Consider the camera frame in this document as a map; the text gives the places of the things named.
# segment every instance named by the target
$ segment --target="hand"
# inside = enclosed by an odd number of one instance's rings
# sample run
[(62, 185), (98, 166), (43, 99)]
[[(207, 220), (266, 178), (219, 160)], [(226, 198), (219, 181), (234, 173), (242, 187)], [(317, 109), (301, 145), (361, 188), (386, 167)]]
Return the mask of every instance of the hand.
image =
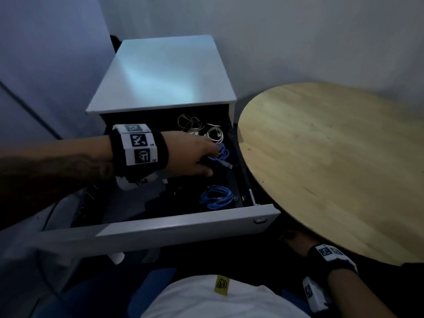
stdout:
[(169, 154), (165, 171), (173, 175), (213, 175), (209, 167), (197, 164), (203, 156), (218, 157), (219, 147), (210, 138), (183, 131), (166, 131), (162, 135)]
[(287, 231), (281, 235), (280, 240), (284, 241), (296, 253), (306, 257), (311, 247), (320, 244), (318, 240), (300, 231)]

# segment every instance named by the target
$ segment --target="blue cable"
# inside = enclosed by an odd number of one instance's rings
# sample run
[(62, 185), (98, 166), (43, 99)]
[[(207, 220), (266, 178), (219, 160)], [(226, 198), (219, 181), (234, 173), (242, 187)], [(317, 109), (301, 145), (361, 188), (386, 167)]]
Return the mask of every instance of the blue cable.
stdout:
[[(214, 196), (220, 197), (209, 197), (209, 194), (214, 193)], [(221, 208), (225, 208), (227, 205), (231, 204), (233, 201), (233, 193), (223, 186), (212, 185), (209, 189), (202, 193), (200, 196), (200, 203), (206, 204), (209, 210), (219, 210)]]
[(209, 159), (213, 160), (213, 161), (224, 161), (227, 159), (227, 157), (230, 155), (230, 151), (228, 149), (225, 148), (225, 145), (219, 145), (219, 154), (218, 154), (218, 158), (214, 159), (212, 157), (208, 157)]

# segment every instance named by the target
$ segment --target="yellow label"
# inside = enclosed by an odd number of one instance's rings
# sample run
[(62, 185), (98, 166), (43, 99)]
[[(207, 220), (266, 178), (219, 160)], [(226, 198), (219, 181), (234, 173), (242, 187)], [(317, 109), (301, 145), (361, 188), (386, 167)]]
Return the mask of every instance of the yellow label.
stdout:
[(230, 278), (224, 276), (216, 276), (215, 292), (221, 295), (227, 295)]

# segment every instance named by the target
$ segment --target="black cord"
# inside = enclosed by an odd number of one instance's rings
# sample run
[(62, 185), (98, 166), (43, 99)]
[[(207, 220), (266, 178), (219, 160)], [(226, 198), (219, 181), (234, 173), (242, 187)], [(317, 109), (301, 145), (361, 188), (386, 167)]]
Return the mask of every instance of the black cord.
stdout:
[(6, 86), (2, 80), (0, 80), (0, 87), (10, 96), (14, 101), (18, 103), (32, 118), (34, 118), (51, 136), (56, 139), (63, 139), (56, 131), (47, 123), (39, 114), (35, 112), (21, 97), (16, 95), (12, 90)]
[[(41, 229), (41, 231), (44, 231), (47, 227), (47, 224), (49, 223), (49, 220), (54, 212), (54, 210), (56, 209), (56, 207), (59, 205), (59, 202), (56, 202), (55, 205), (53, 205), (52, 209), (50, 210), (49, 214), (46, 217), (46, 220), (44, 222), (43, 228)], [(54, 287), (52, 286), (52, 284), (50, 283), (50, 281), (48, 280), (46, 273), (44, 271), (42, 262), (41, 262), (41, 252), (40, 250), (35, 251), (35, 260), (36, 260), (36, 264), (37, 264), (37, 269), (38, 272), (40, 274), (41, 279), (43, 280), (44, 284), (47, 286), (47, 288), (50, 290), (50, 292), (61, 302), (61, 304), (63, 304), (63, 306), (65, 307), (65, 309), (67, 310), (67, 312), (71, 315), (71, 316), (75, 316), (77, 317), (78, 315), (76, 315), (73, 310), (66, 304), (65, 300), (61, 297), (61, 295), (54, 289)], [(37, 307), (38, 303), (39, 303), (40, 299), (38, 299), (38, 301), (35, 303), (34, 308), (31, 310), (31, 313), (29, 315), (29, 318), (31, 318), (31, 316), (33, 315), (35, 308)]]

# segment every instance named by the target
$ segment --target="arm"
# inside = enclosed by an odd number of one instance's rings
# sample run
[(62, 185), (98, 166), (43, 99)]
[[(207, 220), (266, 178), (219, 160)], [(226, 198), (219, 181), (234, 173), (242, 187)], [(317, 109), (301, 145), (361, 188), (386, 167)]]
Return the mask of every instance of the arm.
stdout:
[[(311, 247), (320, 244), (318, 240), (298, 231), (289, 231), (282, 239), (303, 257), (307, 256)], [(342, 317), (396, 318), (359, 276), (350, 270), (337, 269), (330, 272), (328, 286)]]
[[(169, 154), (166, 171), (211, 176), (197, 161), (219, 148), (204, 136), (162, 133)], [(0, 156), (0, 230), (34, 215), (91, 184), (114, 176), (108, 136), (66, 139)]]

